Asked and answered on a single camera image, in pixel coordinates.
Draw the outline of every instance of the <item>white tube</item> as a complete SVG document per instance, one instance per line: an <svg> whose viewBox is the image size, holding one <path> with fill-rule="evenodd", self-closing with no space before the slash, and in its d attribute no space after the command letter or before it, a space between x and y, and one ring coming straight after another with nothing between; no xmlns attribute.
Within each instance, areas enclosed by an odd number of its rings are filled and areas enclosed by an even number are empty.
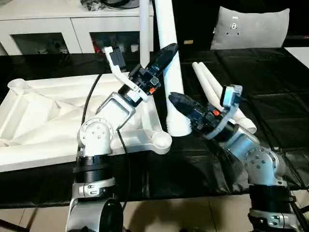
<svg viewBox="0 0 309 232"><path fill-rule="evenodd" d="M194 62L192 64L192 67L197 75L197 78L204 90L204 93L209 101L210 104L212 104L214 107L216 107L218 110L222 111L223 107L220 105L220 99L216 95L215 91L212 89L209 81L207 78L205 78L204 73L199 66L198 63Z"/></svg>
<svg viewBox="0 0 309 232"><path fill-rule="evenodd" d="M140 0L140 64L149 63L149 0Z"/></svg>
<svg viewBox="0 0 309 232"><path fill-rule="evenodd" d="M177 43L172 1L155 0L155 9L160 47L163 48L171 43ZM190 134L190 120L177 111L174 105L169 101L170 92L183 93L179 53L175 55L172 62L164 70L164 86L168 108L166 124L169 134L176 137Z"/></svg>
<svg viewBox="0 0 309 232"><path fill-rule="evenodd" d="M212 73L209 71L209 69L205 66L203 62L200 62L199 65L202 68L204 76L208 79L208 82L210 83L212 89L216 93L217 97L220 99L223 90L222 86L217 81L217 79L212 75ZM235 115L233 116L233 119L243 128L247 129L249 132L253 134L256 132L255 124L249 118L247 118L240 109L236 111Z"/></svg>
<svg viewBox="0 0 309 232"><path fill-rule="evenodd" d="M204 63L201 62L197 64L194 62L192 66L197 74L197 77L202 85L208 101L219 110L222 110L223 107L220 105L220 98L223 88L220 83L211 74ZM249 132L256 132L255 124L249 118L247 118L240 109L237 110L233 119L236 123L247 129Z"/></svg>

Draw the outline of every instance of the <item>black tablecloth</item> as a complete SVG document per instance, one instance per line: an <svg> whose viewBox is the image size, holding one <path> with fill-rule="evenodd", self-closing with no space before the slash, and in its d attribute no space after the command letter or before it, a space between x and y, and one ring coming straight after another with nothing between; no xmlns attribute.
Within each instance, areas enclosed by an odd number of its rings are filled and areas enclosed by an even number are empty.
<svg viewBox="0 0 309 232"><path fill-rule="evenodd" d="M128 68L139 57L126 55ZM241 109L257 125L256 136L266 145L282 148L289 164L286 179L292 189L309 186L309 70L284 49L245 49L182 53L184 91L206 102L192 69L204 62L222 85L244 87ZM72 75L110 73L103 55L39 55L0 57L3 100L7 83ZM161 124L166 130L166 104L162 88L155 94ZM192 133L173 138L166 155L154 152L130 154L132 186L130 200L185 198L248 191L247 173L241 163L212 141ZM125 156L111 158L117 194L127 189ZM0 208L68 205L74 163L0 174Z"/></svg>

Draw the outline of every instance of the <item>gray pillow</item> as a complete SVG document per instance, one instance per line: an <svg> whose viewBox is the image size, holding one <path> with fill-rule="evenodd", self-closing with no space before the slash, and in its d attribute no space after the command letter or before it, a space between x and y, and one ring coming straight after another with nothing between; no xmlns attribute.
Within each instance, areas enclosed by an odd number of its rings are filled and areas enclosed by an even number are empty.
<svg viewBox="0 0 309 232"><path fill-rule="evenodd" d="M240 13L220 7L211 49L281 47L290 9L274 13Z"/></svg>

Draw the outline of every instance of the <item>white tray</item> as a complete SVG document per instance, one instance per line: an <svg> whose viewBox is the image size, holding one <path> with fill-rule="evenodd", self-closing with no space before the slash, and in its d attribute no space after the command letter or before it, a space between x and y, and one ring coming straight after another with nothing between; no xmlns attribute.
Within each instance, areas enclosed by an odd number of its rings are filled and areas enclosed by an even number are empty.
<svg viewBox="0 0 309 232"><path fill-rule="evenodd" d="M0 105L0 172L75 161L85 99L96 77L11 81ZM104 74L92 94L86 118L121 86L113 74ZM172 142L162 131L153 97L137 107L121 135L128 152L166 154ZM117 133L111 147L113 155L124 153Z"/></svg>

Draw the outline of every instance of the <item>tiled floor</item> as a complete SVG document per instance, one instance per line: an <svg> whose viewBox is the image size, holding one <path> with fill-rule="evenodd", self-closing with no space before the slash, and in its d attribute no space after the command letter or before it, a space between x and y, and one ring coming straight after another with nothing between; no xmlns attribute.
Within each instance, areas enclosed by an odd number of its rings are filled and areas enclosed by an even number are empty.
<svg viewBox="0 0 309 232"><path fill-rule="evenodd" d="M300 206L309 204L309 193L296 191ZM124 224L132 232L248 232L248 195L130 202ZM64 232L68 207L0 210L0 219L26 227L31 232Z"/></svg>

